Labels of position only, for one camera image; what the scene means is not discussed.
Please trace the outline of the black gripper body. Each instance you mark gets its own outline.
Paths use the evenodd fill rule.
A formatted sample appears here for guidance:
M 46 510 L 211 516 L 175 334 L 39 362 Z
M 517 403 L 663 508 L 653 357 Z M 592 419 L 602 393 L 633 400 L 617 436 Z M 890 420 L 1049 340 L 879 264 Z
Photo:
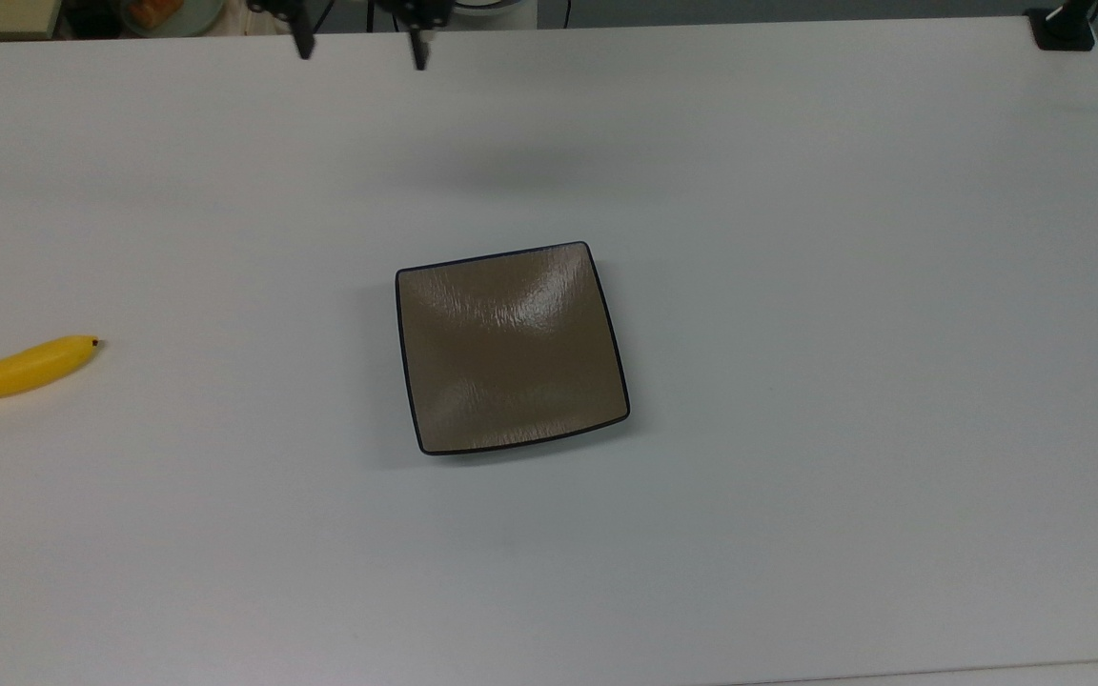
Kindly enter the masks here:
M 296 16 L 304 16 L 310 25 L 330 8 L 341 1 L 247 1 L 247 9 L 256 13 L 269 13 L 288 23 Z M 448 25 L 453 16 L 453 1 L 355 1 L 355 4 L 374 5 L 389 16 L 395 16 L 400 25 L 416 29 L 439 29 Z

